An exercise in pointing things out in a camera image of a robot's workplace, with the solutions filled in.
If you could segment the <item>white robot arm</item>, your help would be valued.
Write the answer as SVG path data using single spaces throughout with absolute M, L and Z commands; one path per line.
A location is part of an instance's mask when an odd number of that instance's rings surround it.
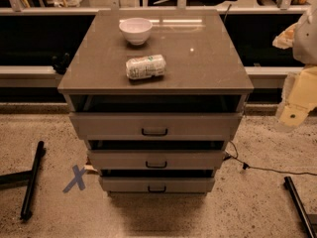
M 275 113 L 277 128 L 291 131 L 317 107 L 317 4 L 281 32 L 272 45 L 292 48 L 293 57 L 304 64 L 300 72 L 290 72 L 286 77 Z

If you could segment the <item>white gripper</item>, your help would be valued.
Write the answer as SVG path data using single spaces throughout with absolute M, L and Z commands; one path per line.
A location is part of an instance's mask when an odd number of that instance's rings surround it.
M 272 45 L 279 49 L 293 46 L 296 23 L 290 25 L 274 38 Z M 280 103 L 275 117 L 277 131 L 291 132 L 299 127 L 310 111 L 317 107 L 317 66 L 306 65 L 294 77 L 286 103 Z

